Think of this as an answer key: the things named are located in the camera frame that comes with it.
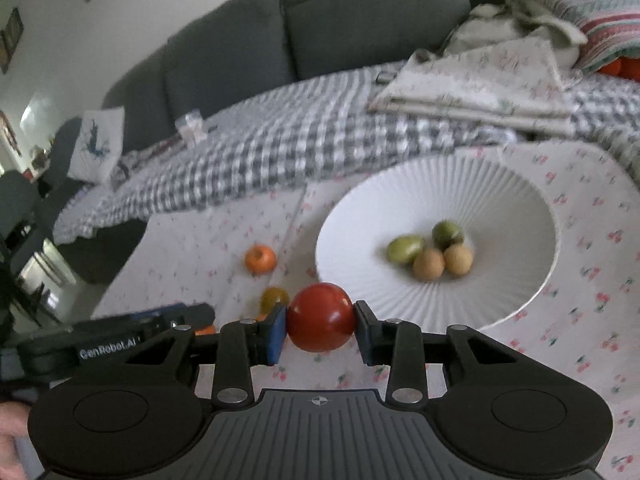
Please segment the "person's left hand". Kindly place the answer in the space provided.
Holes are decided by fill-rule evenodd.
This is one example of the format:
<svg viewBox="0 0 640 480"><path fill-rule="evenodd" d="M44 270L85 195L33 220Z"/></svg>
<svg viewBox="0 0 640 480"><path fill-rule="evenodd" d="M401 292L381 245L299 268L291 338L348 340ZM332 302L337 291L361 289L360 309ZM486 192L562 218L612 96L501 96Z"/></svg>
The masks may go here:
<svg viewBox="0 0 640 480"><path fill-rule="evenodd" d="M16 438L27 436L30 408L18 402L0 405L0 474L2 480L26 480L24 467L18 456Z"/></svg>

